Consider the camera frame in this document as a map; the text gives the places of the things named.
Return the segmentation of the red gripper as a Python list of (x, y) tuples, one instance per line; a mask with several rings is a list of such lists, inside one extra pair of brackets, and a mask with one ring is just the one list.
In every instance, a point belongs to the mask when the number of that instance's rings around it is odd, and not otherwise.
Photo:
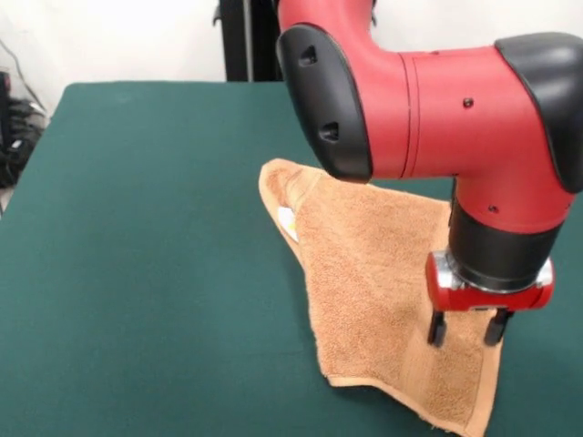
[(455, 277), (450, 271), (439, 272), (426, 269), (427, 288), (432, 312), (427, 342), (441, 348), (446, 333), (443, 311), (469, 311), (497, 308), (496, 314), (488, 322), (484, 337), (486, 346), (496, 346), (504, 337), (506, 326), (514, 316), (514, 311), (535, 310), (546, 306), (555, 289), (555, 271), (543, 269), (534, 285), (513, 293), (494, 293), (472, 286), (454, 288)]

